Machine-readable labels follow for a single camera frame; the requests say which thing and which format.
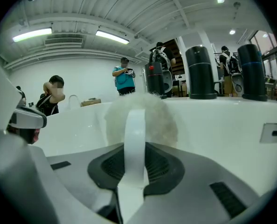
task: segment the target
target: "white strap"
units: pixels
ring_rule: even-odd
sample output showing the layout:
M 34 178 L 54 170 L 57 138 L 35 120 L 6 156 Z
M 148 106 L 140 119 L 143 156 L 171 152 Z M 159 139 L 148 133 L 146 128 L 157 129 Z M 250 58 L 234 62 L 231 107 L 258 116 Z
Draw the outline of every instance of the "white strap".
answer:
M 223 55 L 224 57 L 226 57 L 227 59 L 230 58 L 226 53 L 222 53 L 222 55 Z
M 226 53 L 222 53 L 222 55 L 223 55 L 224 57 L 226 57 L 227 60 L 230 59 L 230 57 L 229 57 Z M 228 74 L 230 74 L 230 71 L 229 71 L 229 68 L 228 68 L 227 64 L 223 64 L 223 66 L 226 68 Z
M 56 105 L 53 107 L 53 109 L 51 110 L 51 113 L 50 113 L 50 115 L 52 115 L 53 114 L 53 112 L 54 112 L 54 110 L 55 110 L 55 107 L 56 107 Z
M 41 105 L 43 105 L 50 97 L 51 97 L 51 95 L 47 96 L 47 98 L 46 98 L 38 107 L 40 107 Z

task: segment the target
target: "white wall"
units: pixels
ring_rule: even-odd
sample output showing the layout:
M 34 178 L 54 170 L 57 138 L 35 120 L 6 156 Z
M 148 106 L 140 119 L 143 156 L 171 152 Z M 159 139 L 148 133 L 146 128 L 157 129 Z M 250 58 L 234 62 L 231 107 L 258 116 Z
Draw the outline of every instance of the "white wall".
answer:
M 80 102 L 89 98 L 100 98 L 101 102 L 110 102 L 118 97 L 111 75 L 119 61 L 110 59 L 67 59 L 47 61 L 13 72 L 9 79 L 14 86 L 19 85 L 26 94 L 28 103 L 37 103 L 43 93 L 43 83 L 47 82 L 53 75 L 59 75 L 64 79 L 64 94 L 66 99 L 59 103 L 59 111 L 68 109 L 68 98 L 77 95 Z M 136 91 L 144 92 L 142 68 L 143 64 L 129 65 L 136 73 Z
M 228 49 L 232 52 L 237 52 L 238 48 L 241 46 L 237 44 L 237 42 L 242 36 L 244 29 L 236 29 L 236 33 L 234 35 L 229 34 L 230 29 L 224 28 L 205 31 L 210 42 L 214 43 L 216 51 L 220 53 L 222 52 L 222 46 L 228 47 Z M 187 49 L 202 44 L 201 38 L 197 32 L 185 35 L 182 38 Z

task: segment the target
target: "black cylindrical canister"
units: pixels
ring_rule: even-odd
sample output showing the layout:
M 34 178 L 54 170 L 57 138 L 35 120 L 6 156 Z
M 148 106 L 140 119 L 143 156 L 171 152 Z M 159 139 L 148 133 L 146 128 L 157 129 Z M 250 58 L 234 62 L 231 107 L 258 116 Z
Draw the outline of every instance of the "black cylindrical canister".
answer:
M 190 98 L 215 99 L 213 74 L 209 54 L 205 47 L 192 47 L 186 51 L 189 69 Z
M 165 94 L 161 63 L 151 62 L 145 65 L 147 88 L 149 93 L 160 96 Z
M 247 44 L 238 49 L 239 63 L 242 67 L 245 99 L 267 101 L 262 59 L 254 44 Z

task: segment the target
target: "air vent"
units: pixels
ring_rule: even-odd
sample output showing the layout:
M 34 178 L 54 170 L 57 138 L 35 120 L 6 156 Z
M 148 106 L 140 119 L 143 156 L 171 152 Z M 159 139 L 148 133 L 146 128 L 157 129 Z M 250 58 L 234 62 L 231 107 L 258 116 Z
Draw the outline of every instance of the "air vent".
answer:
M 77 37 L 61 37 L 61 38 L 50 38 L 45 40 L 45 46 L 55 45 L 79 45 L 83 43 L 82 38 Z
M 242 213 L 246 206 L 236 197 L 236 195 L 223 182 L 216 182 L 210 184 L 210 188 L 226 209 L 231 218 Z

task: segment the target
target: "black grille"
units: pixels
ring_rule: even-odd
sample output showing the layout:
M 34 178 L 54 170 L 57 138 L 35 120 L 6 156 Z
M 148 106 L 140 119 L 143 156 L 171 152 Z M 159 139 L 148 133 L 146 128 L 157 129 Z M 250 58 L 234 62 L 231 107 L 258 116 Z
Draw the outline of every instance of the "black grille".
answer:
M 148 172 L 149 183 L 153 183 L 169 171 L 170 165 L 167 158 L 146 146 L 145 167 Z
M 246 206 L 236 197 L 236 195 L 223 182 L 210 184 L 210 188 L 227 210 L 231 218 L 242 213 Z
M 121 180 L 124 173 L 124 149 L 120 150 L 101 164 L 101 169 L 116 180 Z

